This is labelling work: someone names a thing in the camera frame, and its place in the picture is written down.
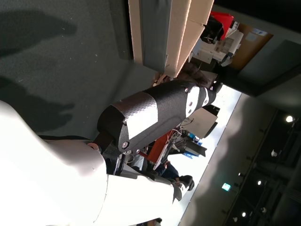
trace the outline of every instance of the gray carpet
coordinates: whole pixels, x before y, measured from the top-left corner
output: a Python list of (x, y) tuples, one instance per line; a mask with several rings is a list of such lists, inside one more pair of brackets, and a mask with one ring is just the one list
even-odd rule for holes
[(38, 134), (96, 136), (100, 113), (150, 87), (123, 0), (2, 0), (0, 100)]

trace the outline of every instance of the person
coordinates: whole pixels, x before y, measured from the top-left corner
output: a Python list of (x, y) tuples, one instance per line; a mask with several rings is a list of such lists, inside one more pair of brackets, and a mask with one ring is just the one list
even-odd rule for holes
[(156, 168), (156, 172), (158, 173), (158, 176), (168, 179), (170, 181), (176, 181), (176, 182), (181, 181), (186, 187), (189, 187), (188, 191), (191, 191), (194, 187), (194, 181), (192, 176), (190, 175), (179, 176), (179, 172), (170, 163), (170, 161), (166, 161), (164, 164), (160, 164)]

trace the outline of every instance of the black device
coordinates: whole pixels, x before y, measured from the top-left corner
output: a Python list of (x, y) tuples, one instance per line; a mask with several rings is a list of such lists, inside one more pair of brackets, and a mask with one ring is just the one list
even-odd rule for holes
[(215, 97), (214, 91), (193, 82), (174, 80), (107, 107), (99, 117), (99, 135), (94, 140), (105, 158), (107, 173), (120, 174), (124, 153), (136, 154)]

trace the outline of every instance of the screw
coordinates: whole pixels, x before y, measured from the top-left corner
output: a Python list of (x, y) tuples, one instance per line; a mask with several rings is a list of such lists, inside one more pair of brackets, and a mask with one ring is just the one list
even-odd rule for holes
[(124, 142), (124, 143), (122, 144), (122, 149), (126, 149), (127, 146), (128, 146), (128, 142), (126, 141), (126, 142)]
[(132, 150), (128, 150), (128, 151), (124, 152), (125, 155), (131, 154), (131, 153), (132, 153)]

